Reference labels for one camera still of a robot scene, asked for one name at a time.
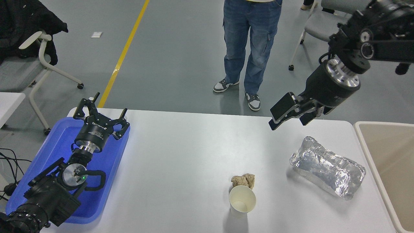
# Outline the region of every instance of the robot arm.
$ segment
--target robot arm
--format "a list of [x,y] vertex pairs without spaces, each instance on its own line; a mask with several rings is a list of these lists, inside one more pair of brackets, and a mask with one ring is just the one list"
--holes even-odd
[[359,90],[357,74],[370,68],[368,60],[400,62],[400,75],[414,63],[414,9],[406,2],[372,0],[338,28],[328,42],[328,59],[308,77],[305,90],[297,96],[288,92],[270,109],[272,130],[290,118],[306,125],[330,113]]
[[[98,96],[99,93],[93,100],[82,99],[73,116],[84,121],[73,143],[78,148],[72,145],[72,154],[66,163],[60,158],[29,183],[31,188],[24,194],[27,199],[24,204],[9,215],[0,213],[0,232],[38,233],[43,227],[49,227],[49,222],[60,226],[81,205],[77,198],[83,191],[104,187],[105,172],[87,170],[87,165],[93,153],[102,151],[110,135],[116,140],[122,138],[129,123],[124,118],[127,109],[115,120],[98,113],[95,107]],[[83,107],[88,107],[89,116],[85,117]],[[122,126],[121,130],[114,131],[113,127],[118,124]],[[100,176],[99,186],[88,187],[88,175]]]

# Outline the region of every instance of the person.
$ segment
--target person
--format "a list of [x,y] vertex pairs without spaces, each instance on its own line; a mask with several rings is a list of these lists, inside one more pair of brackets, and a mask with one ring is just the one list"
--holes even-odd
[[250,56],[247,61],[244,89],[249,108],[260,109],[258,90],[269,60],[274,36],[277,33],[282,0],[225,0],[224,40],[226,76],[213,88],[216,93],[239,84],[240,72],[246,56],[247,37],[250,31]]
[[[301,6],[301,10],[309,10],[312,8],[312,5],[315,0],[303,0],[303,5]],[[328,8],[322,8],[322,11],[328,12],[333,14],[335,11]]]

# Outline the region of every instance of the gray chair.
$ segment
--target gray chair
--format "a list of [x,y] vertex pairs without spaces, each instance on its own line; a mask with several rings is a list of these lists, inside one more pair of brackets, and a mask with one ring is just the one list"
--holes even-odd
[[81,80],[49,64],[51,59],[49,55],[45,54],[45,48],[47,41],[51,39],[52,37],[44,32],[33,34],[19,48],[24,49],[32,43],[40,43],[38,58],[8,57],[0,65],[0,92],[23,92],[26,88],[33,87],[29,94],[29,102],[44,127],[45,135],[48,135],[51,129],[34,101],[34,94],[46,81],[50,73],[55,71],[73,80],[77,83],[79,89],[83,89],[84,86]]
[[289,70],[294,70],[293,61],[298,51],[299,45],[303,44],[306,33],[325,42],[329,41],[329,36],[338,32],[338,23],[346,23],[350,15],[356,10],[363,10],[370,0],[321,0],[323,8],[335,10],[335,14],[322,11],[321,7],[313,4],[305,28],[299,38],[292,59],[289,63]]

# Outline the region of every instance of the chair wheel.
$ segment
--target chair wheel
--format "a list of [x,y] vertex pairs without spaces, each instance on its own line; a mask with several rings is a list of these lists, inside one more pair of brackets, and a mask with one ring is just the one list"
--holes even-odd
[[45,130],[43,130],[43,133],[47,136],[47,135],[49,135],[49,133],[51,132],[51,129],[50,128],[47,128],[47,129],[45,129]]

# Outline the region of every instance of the aluminum foil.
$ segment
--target aluminum foil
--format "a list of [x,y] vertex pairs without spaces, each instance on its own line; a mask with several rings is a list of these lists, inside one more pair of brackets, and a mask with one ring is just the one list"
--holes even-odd
[[325,149],[309,136],[292,155],[290,164],[306,179],[345,200],[352,199],[365,176],[363,166]]

